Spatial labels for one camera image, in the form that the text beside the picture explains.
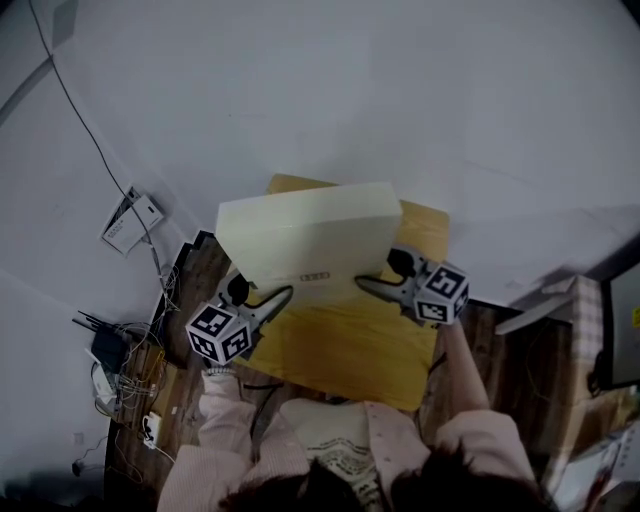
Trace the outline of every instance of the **wall-mounted device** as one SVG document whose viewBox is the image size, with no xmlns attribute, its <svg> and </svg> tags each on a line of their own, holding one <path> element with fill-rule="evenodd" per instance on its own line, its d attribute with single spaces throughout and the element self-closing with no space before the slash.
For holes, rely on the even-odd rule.
<svg viewBox="0 0 640 512">
<path fill-rule="evenodd" d="M 140 195 L 133 188 L 127 192 L 124 199 L 116 208 L 106 227 L 102 230 L 101 238 L 123 256 L 146 234 L 140 220 L 148 231 L 158 224 L 164 215 L 147 195 Z"/>
</svg>

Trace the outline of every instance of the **black cable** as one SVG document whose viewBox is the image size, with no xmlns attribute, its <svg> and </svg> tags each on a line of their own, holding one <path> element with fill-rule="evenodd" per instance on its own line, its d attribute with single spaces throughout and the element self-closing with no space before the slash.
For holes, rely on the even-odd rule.
<svg viewBox="0 0 640 512">
<path fill-rule="evenodd" d="M 102 163 L 104 163 L 104 167 L 107 170 L 107 172 L 109 173 L 109 176 L 111 177 L 111 179 L 113 180 L 113 183 L 115 183 L 116 187 L 118 187 L 118 190 L 122 194 L 122 197 L 124 197 L 126 201 L 129 201 L 131 203 L 131 209 L 133 210 L 133 213 L 138 218 L 138 220 L 140 221 L 140 224 L 142 225 L 142 228 L 144 229 L 145 236 L 147 237 L 147 240 L 148 240 L 148 244 L 151 247 L 151 253 L 152 253 L 152 256 L 153 256 L 153 262 L 154 262 L 154 264 L 156 266 L 156 270 L 158 271 L 158 279 L 160 279 L 160 282 L 162 283 L 162 293 L 164 294 L 164 297 L 165 297 L 165 305 L 167 305 L 166 301 L 168 300 L 168 297 L 167 297 L 167 292 L 165 290 L 164 281 L 162 280 L 162 269 L 160 268 L 160 261 L 158 259 L 158 253 L 157 253 L 156 248 L 153 245 L 153 242 L 151 240 L 151 235 L 149 234 L 149 230 L 147 229 L 147 226 L 145 226 L 144 222 L 142 222 L 142 218 L 140 218 L 140 215 L 138 215 L 138 212 L 134 208 L 133 203 L 129 199 L 129 196 L 127 196 L 127 194 L 125 194 L 124 190 L 122 190 L 122 187 L 118 183 L 118 180 L 116 180 L 115 176 L 111 172 L 111 169 L 109 168 L 109 164 L 107 164 L 107 159 L 105 158 L 104 153 L 102 152 L 102 149 L 100 148 L 100 145 L 98 144 L 98 141 L 93 136 L 93 133 L 91 132 L 91 130 L 87 126 L 87 123 L 84 122 L 84 119 L 80 115 L 80 112 L 78 112 L 78 109 L 76 108 L 75 103 L 73 103 L 73 100 L 71 99 L 71 96 L 69 95 L 69 91 L 67 91 L 67 88 L 64 85 L 64 82 L 62 81 L 62 77 L 60 76 L 60 73 L 58 72 L 58 67 L 56 66 L 56 63 L 55 63 L 55 61 L 53 59 L 53 54 L 49 51 L 49 47 L 47 46 L 47 43 L 44 40 L 44 34 L 42 33 L 42 28 L 40 27 L 40 22 L 38 21 L 38 17 L 36 16 L 36 11 L 33 8 L 33 0 L 29 0 L 29 8 L 31 9 L 31 14 L 33 15 L 33 19 L 36 22 L 36 27 L 38 28 L 38 34 L 40 34 L 40 40 L 42 41 L 42 46 L 44 47 L 44 50 L 47 52 L 48 60 L 51 61 L 51 67 L 53 68 L 53 71 L 55 72 L 56 77 L 58 77 L 58 82 L 60 82 L 60 86 L 62 87 L 62 90 L 64 91 L 64 94 L 67 97 L 67 100 L 69 100 L 69 104 L 71 105 L 71 108 L 76 113 L 76 116 L 78 116 L 78 119 L 79 119 L 80 123 L 82 124 L 84 129 L 89 134 L 89 137 L 91 137 L 91 140 L 93 141 L 93 144 L 95 145 L 96 149 L 98 150 L 98 153 L 100 154 L 100 158 L 102 158 Z"/>
<path fill-rule="evenodd" d="M 96 411 L 98 411 L 100 414 L 102 414 L 103 416 L 106 416 L 107 418 L 111 418 L 111 414 L 107 414 L 106 412 L 102 411 L 101 408 L 98 406 L 98 402 L 96 400 L 93 401 L 93 406 L 95 407 Z"/>
<path fill-rule="evenodd" d="M 445 363 L 447 361 L 447 353 L 444 352 L 438 359 L 436 359 L 436 361 L 429 367 L 429 375 L 427 375 L 427 385 L 429 384 L 429 379 L 431 379 L 431 375 L 433 374 L 434 370 L 436 368 L 438 368 L 438 366 L 441 366 L 443 363 Z M 418 433 L 420 434 L 420 439 L 422 440 L 422 442 L 424 442 L 424 437 L 422 435 L 422 415 L 420 414 L 420 412 L 422 411 L 422 404 L 420 404 L 420 406 L 418 407 L 418 410 L 416 411 L 416 427 L 418 429 Z"/>
<path fill-rule="evenodd" d="M 282 387 L 282 383 L 278 383 L 278 384 L 265 384 L 264 386 L 254 386 L 252 384 L 243 384 L 242 387 L 244 389 L 249 389 L 252 391 L 264 391 L 265 389 L 273 389 L 273 388 L 281 388 Z"/>
<path fill-rule="evenodd" d="M 269 393 L 267 394 L 267 396 L 265 397 L 265 399 L 262 401 L 262 403 L 260 404 L 260 407 L 258 407 L 258 410 L 256 411 L 256 415 L 253 417 L 253 421 L 251 422 L 251 428 L 249 429 L 249 435 L 253 438 L 253 433 L 256 429 L 256 425 L 258 423 L 258 418 L 260 418 L 260 415 L 262 414 L 262 412 L 264 411 L 264 408 L 266 407 L 267 403 L 269 402 L 269 399 L 273 396 L 273 394 L 283 386 L 282 383 L 280 384 L 276 384 L 275 386 L 273 386 L 271 388 L 271 391 L 269 391 Z"/>
<path fill-rule="evenodd" d="M 431 378 L 431 374 L 433 373 L 433 371 L 440 366 L 442 363 L 444 363 L 447 360 L 447 353 L 445 352 L 444 354 L 442 354 L 438 359 L 436 359 L 436 362 L 433 363 L 431 365 L 431 367 L 429 368 L 429 375 L 427 376 L 427 382 L 429 381 L 429 379 Z"/>
<path fill-rule="evenodd" d="M 98 441 L 98 444 L 95 446 L 95 448 L 87 448 L 87 451 L 86 451 L 86 452 L 84 452 L 84 455 L 83 455 L 82 457 L 80 457 L 79 459 L 76 459 L 76 460 L 74 461 L 74 464 L 77 464 L 77 463 L 78 463 L 78 462 L 80 462 L 82 459 L 84 459 L 84 458 L 87 456 L 87 454 L 88 454 L 89 452 L 92 452 L 92 451 L 97 450 L 97 449 L 100 447 L 100 444 L 102 443 L 102 441 L 104 441 L 104 440 L 105 440 L 106 438 L 108 438 L 108 437 L 109 437 L 109 436 L 108 436 L 108 435 L 106 435 L 106 436 L 104 436 L 104 437 L 100 438 L 100 441 Z"/>
</svg>

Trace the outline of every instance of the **wooden table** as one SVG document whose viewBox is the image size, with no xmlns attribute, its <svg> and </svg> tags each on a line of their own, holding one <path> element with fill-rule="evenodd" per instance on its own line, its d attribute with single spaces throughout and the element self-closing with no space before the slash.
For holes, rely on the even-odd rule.
<svg viewBox="0 0 640 512">
<path fill-rule="evenodd" d="M 270 194 L 332 183 L 276 174 Z M 445 212 L 401 201 L 397 243 L 421 250 L 433 261 L 447 256 L 449 217 Z M 390 268 L 383 278 L 398 278 Z M 422 401 L 436 341 L 388 304 L 360 290 L 337 305 L 290 305 L 262 328 L 264 339 L 247 366 L 274 377 L 351 400 L 371 400 L 413 411 Z"/>
</svg>

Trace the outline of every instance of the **white plastic piece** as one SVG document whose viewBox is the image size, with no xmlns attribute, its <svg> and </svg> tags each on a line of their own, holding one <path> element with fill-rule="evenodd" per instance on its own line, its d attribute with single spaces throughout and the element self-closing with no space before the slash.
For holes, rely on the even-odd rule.
<svg viewBox="0 0 640 512">
<path fill-rule="evenodd" d="M 93 385 L 95 386 L 96 393 L 98 394 L 97 396 L 103 404 L 107 405 L 116 397 L 115 390 L 111 387 L 111 384 L 109 384 L 109 380 L 107 379 L 107 375 L 104 373 L 102 365 L 98 365 L 96 367 L 91 374 L 91 378 L 93 379 Z"/>
<path fill-rule="evenodd" d="M 133 209 L 140 216 L 140 219 L 133 212 Z M 164 215 L 151 202 L 151 199 L 143 195 L 104 231 L 102 239 L 120 254 L 126 256 L 145 235 L 140 220 L 144 222 L 147 230 L 151 231 L 163 218 Z"/>
<path fill-rule="evenodd" d="M 251 347 L 249 322 L 212 304 L 201 304 L 186 329 L 191 348 L 218 364 L 227 364 Z"/>
<path fill-rule="evenodd" d="M 531 308 L 520 315 L 510 318 L 509 320 L 505 320 L 502 323 L 496 325 L 496 334 L 498 336 L 502 336 L 505 334 L 509 334 L 510 332 L 517 331 L 518 329 L 522 329 L 527 325 L 533 324 L 538 320 L 550 315 L 557 309 L 561 308 L 565 304 L 568 304 L 573 299 L 573 296 L 570 293 L 561 293 L 546 301 L 538 304 L 537 306 Z"/>
<path fill-rule="evenodd" d="M 147 416 L 142 418 L 142 432 L 144 435 L 143 443 L 147 448 L 155 450 L 158 435 L 160 434 L 161 422 L 162 418 L 155 412 L 150 412 Z"/>
<path fill-rule="evenodd" d="M 223 203 L 216 239 L 259 295 L 335 303 L 384 268 L 401 220 L 389 183 L 345 185 Z"/>
</svg>

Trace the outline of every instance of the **cardboard box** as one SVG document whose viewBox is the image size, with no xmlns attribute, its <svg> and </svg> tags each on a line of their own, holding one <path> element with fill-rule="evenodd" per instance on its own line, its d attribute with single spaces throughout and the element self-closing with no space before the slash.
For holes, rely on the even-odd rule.
<svg viewBox="0 0 640 512">
<path fill-rule="evenodd" d="M 223 203 L 216 239 L 260 296 L 334 302 L 382 271 L 401 220 L 390 184 L 345 185 Z"/>
</svg>

